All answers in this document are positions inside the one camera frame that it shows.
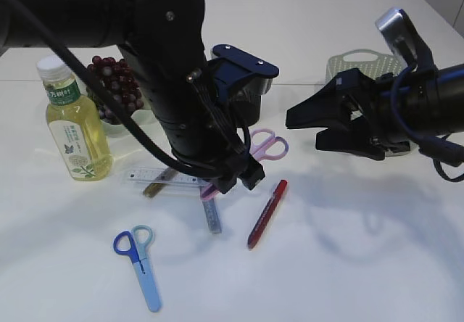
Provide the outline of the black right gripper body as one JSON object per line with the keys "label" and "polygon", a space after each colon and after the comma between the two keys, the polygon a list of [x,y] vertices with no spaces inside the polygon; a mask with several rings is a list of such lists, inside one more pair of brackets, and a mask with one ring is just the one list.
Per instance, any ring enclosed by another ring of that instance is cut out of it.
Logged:
{"label": "black right gripper body", "polygon": [[376,110],[376,98],[372,95],[374,80],[354,68],[336,75],[336,92],[340,103],[351,112],[359,111],[370,126],[373,137],[378,137],[381,143],[393,144],[386,137],[386,131],[381,127]]}

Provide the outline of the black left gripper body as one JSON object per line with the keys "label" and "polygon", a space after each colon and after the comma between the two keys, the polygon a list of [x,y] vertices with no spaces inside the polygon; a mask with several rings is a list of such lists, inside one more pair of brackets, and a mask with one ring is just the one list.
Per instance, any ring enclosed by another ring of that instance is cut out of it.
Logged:
{"label": "black left gripper body", "polygon": [[220,177],[210,179],[210,183],[222,194],[227,194],[237,180],[248,190],[253,190],[265,178],[263,166],[249,154],[228,158],[222,168],[223,174]]}

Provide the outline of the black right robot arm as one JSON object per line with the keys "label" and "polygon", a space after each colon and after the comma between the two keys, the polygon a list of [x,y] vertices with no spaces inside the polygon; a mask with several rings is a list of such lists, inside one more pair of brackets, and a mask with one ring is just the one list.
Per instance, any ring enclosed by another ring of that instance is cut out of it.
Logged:
{"label": "black right robot arm", "polygon": [[[396,76],[375,80],[352,68],[286,112],[290,130],[319,128],[316,149],[382,161],[409,152],[412,140],[395,123],[391,90]],[[463,66],[416,71],[401,82],[397,112],[417,136],[463,131]]]}

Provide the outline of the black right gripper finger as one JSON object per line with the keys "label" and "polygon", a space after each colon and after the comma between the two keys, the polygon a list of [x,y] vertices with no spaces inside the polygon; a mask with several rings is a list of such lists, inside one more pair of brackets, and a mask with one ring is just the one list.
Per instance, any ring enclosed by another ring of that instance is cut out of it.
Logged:
{"label": "black right gripper finger", "polygon": [[336,92],[336,79],[321,90],[286,112],[288,129],[327,128],[349,130],[351,111],[340,103]]}
{"label": "black right gripper finger", "polygon": [[332,128],[317,133],[315,148],[325,152],[341,152],[375,161],[385,159],[385,151],[373,143],[368,121],[358,117],[349,131]]}

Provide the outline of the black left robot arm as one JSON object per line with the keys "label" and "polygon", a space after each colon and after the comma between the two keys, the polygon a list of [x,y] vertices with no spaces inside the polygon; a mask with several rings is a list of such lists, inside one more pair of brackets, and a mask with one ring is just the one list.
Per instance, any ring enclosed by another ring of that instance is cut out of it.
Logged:
{"label": "black left robot arm", "polygon": [[[205,0],[1,0],[1,46],[49,47],[160,162],[226,193],[253,189],[265,176],[250,151],[248,123],[233,102],[242,89],[265,93],[258,59],[224,46],[204,53]],[[163,152],[117,107],[72,53],[116,46],[160,122]]]}

